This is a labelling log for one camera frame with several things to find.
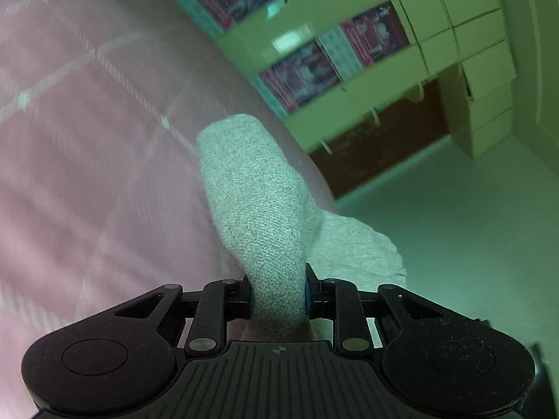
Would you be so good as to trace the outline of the grey knit pants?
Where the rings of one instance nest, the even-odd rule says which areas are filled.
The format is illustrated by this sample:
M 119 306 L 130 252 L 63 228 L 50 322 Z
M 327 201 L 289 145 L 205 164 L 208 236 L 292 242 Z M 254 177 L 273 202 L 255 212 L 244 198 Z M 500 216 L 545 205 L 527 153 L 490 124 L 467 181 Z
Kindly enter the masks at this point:
M 245 339 L 324 336 L 306 313 L 306 267 L 365 291 L 406 285 L 403 258 L 390 239 L 360 220 L 320 208 L 254 116 L 209 125 L 198 135 L 197 149 L 217 233 L 254 294 Z

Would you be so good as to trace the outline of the dark wooden door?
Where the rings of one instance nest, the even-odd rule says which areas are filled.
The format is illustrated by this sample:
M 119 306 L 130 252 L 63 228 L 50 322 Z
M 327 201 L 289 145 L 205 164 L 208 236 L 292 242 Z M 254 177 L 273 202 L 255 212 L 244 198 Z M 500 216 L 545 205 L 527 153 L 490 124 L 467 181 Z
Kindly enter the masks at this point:
M 310 157 L 335 198 L 403 163 L 449 134 L 438 80 L 423 87 L 423 99 L 401 98 L 368 117 Z

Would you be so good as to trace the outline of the pink plaid bed sheet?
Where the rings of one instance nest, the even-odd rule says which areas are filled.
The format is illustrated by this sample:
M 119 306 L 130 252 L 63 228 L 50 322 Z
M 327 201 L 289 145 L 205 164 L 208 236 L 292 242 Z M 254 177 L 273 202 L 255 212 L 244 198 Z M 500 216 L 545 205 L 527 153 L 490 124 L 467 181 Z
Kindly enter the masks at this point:
M 163 284 L 239 270 L 195 141 L 256 116 L 317 204 L 330 189 L 258 92 L 173 0 L 1 0 L 1 414 L 29 418 L 28 347 Z

